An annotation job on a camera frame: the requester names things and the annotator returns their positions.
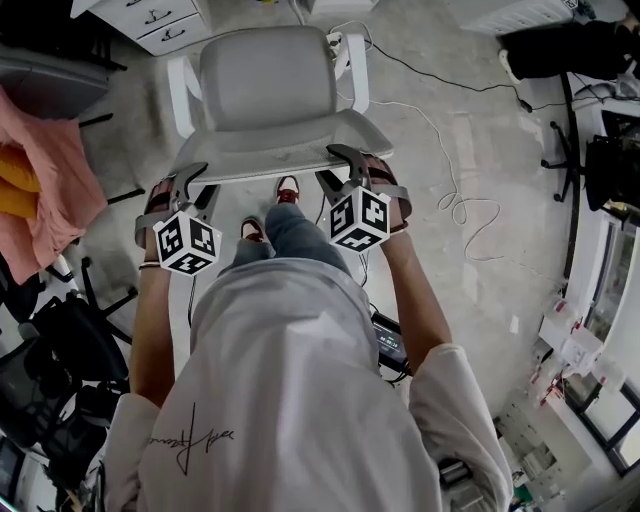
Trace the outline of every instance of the pink jacket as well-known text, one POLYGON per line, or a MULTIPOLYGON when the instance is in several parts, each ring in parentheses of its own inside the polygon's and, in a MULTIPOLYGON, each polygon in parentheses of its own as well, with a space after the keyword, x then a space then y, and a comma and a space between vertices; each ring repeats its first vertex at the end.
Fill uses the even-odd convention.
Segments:
POLYGON ((107 206, 84 156, 76 120, 25 114, 0 87, 0 143, 26 151, 42 192, 35 219, 0 213, 0 253, 18 284, 51 265, 107 206))

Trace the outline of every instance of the white armrest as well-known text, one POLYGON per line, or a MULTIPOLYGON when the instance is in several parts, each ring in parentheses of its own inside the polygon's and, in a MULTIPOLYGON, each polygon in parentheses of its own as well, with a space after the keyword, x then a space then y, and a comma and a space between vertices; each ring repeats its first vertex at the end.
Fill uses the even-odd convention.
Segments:
POLYGON ((342 76, 347 64, 351 66, 351 83, 353 84, 353 104, 351 108, 362 114, 369 108, 367 54, 362 34, 343 35, 342 45, 334 67, 336 80, 342 76))
POLYGON ((186 56, 170 59, 167 62, 167 72, 176 128, 182 137, 188 139, 196 131, 189 109, 189 92, 202 101, 200 83, 186 56))

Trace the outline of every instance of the black electronic device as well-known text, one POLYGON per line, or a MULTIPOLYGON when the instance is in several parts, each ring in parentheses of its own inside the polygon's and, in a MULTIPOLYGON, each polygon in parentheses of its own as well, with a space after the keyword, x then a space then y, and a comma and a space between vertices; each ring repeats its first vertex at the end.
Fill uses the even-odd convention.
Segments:
POLYGON ((380 313, 374 313, 371 321, 378 340, 378 362, 398 373, 411 375, 400 324, 380 313))

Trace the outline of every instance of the black pants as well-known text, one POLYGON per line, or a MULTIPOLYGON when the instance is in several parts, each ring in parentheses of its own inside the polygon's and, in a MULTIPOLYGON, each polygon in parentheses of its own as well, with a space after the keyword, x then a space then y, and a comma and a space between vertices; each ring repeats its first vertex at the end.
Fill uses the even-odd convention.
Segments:
POLYGON ((628 64, 624 58, 629 31, 615 23, 571 23, 506 35, 509 65, 519 78, 546 78, 560 73, 615 80, 628 64))

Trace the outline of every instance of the floor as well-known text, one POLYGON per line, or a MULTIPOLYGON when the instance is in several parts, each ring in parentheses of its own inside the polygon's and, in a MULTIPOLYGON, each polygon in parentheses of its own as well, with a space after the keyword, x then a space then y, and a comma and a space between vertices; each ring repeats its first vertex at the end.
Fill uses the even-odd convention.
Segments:
MULTIPOLYGON (((285 0, 273 4, 225 0, 212 8, 220 20, 217 33, 296 23, 285 0)), ((309 23, 328 30, 347 19, 351 17, 311 17, 309 23)), ((508 83, 496 57, 496 40, 461 31, 438 0, 381 0, 372 13, 356 19, 369 25, 381 48, 418 69, 475 87, 508 83)), ((125 42, 114 45, 114 59, 129 69, 115 73, 109 94, 82 116, 115 114, 112 121, 82 132, 87 157, 107 197, 136 183, 149 189, 171 167, 182 140, 172 123, 166 62, 179 54, 195 62, 204 44, 160 58, 125 42)), ((529 371, 529 351, 542 312, 561 282, 570 207, 553 201, 561 177, 541 168, 540 159, 556 159, 558 145, 548 123, 566 122, 564 107, 527 114, 509 89, 481 94, 463 90, 417 75, 375 50, 368 53, 368 69, 372 99, 416 105, 438 127, 461 194, 500 204, 498 219, 468 248, 472 258, 500 259, 466 258, 465 244, 495 215, 496 204, 469 203, 468 222, 456 225, 450 210, 438 208, 440 198, 454 185, 433 128, 410 108, 370 106, 366 115, 395 145, 389 163, 411 193, 414 213, 409 233, 424 270, 455 341, 467 350, 491 412, 497 413, 507 392, 529 371)), ((348 94, 343 80, 339 90, 348 94)), ((529 81, 518 90, 533 106, 562 102, 557 79, 529 81)), ((301 186, 302 209, 315 218, 320 188, 313 175, 304 176, 301 186)), ((232 259, 243 218, 265 214, 273 188, 272 180, 225 185, 214 218, 214 226, 223 232, 221 260, 198 278, 196 301, 232 259)), ((80 245, 66 253, 72 266, 83 255, 92 257, 94 287, 106 303, 137 280, 142 253, 133 241, 133 222, 145 200, 111 206, 80 245)), ((457 214, 460 220, 463 213, 457 214)), ((362 278, 358 259, 346 258, 354 277, 362 278)), ((370 253, 365 289, 383 314, 397 318, 389 271, 379 250, 370 253)), ((190 290, 190 279, 173 278, 171 324, 179 368, 188 357, 190 290)), ((133 311, 131 307, 114 315, 115 323, 131 331, 133 311)))

